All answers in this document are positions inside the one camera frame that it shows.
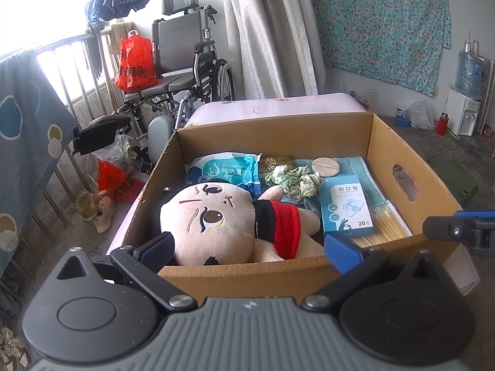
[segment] doll's head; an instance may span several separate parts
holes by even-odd
[[[179,265],[248,262],[254,222],[249,192],[221,182],[187,187],[160,211],[161,230],[174,236]]]

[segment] blue plaid umbrella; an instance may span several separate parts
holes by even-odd
[[[144,8],[149,0],[90,0],[86,5],[86,17],[92,27],[114,18],[123,18],[131,10]]]

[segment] doll's eye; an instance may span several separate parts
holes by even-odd
[[[219,211],[209,211],[208,208],[204,208],[200,217],[201,233],[206,229],[212,230],[220,227],[223,223],[223,215]]]
[[[222,192],[222,188],[220,188],[219,186],[214,186],[214,185],[208,185],[206,184],[204,187],[203,187],[203,191],[206,192],[206,195],[208,194],[220,194],[220,192]]]

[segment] metal screw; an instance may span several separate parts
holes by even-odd
[[[188,296],[187,294],[178,294],[170,297],[170,300],[168,300],[168,303],[176,308],[189,307],[193,302],[194,298]]]
[[[304,302],[308,307],[311,308],[323,308],[330,304],[330,300],[327,296],[322,296],[321,294],[313,294],[311,296],[307,296],[304,299]]]

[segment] floral fabric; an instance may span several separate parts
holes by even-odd
[[[432,96],[449,0],[312,0],[325,64]]]

